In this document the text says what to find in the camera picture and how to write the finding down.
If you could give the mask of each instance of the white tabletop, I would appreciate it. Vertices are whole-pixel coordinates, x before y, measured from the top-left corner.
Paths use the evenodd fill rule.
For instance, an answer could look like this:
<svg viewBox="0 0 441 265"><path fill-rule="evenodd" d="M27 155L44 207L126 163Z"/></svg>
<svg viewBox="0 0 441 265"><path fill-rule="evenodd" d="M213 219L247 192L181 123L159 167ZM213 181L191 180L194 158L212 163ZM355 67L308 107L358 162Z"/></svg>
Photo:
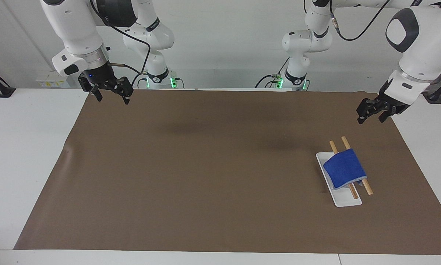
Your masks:
<svg viewBox="0 0 441 265"><path fill-rule="evenodd" d="M0 99L0 264L441 264L441 256L415 255L12 250L86 96L18 89ZM441 106L420 97L393 119L441 203Z"/></svg>

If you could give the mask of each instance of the brown tablecloth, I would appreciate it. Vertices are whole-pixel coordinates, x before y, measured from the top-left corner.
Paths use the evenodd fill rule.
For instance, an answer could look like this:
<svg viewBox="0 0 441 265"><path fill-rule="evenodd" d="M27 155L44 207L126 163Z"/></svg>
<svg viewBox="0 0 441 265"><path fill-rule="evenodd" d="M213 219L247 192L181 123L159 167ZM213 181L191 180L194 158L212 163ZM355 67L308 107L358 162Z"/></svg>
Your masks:
<svg viewBox="0 0 441 265"><path fill-rule="evenodd" d="M441 205L396 126L356 121L372 96L88 97L15 249L441 254ZM334 206L315 158L342 135L375 192L361 206Z"/></svg>

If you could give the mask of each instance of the blue object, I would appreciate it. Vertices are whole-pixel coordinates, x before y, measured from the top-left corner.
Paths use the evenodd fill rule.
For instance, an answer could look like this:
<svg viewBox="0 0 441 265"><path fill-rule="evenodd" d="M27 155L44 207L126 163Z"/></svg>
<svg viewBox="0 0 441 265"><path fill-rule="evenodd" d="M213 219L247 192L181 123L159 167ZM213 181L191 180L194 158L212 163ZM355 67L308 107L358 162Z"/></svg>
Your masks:
<svg viewBox="0 0 441 265"><path fill-rule="evenodd" d="M332 156L325 162L324 168L332 180L334 190L367 178L353 149Z"/></svg>

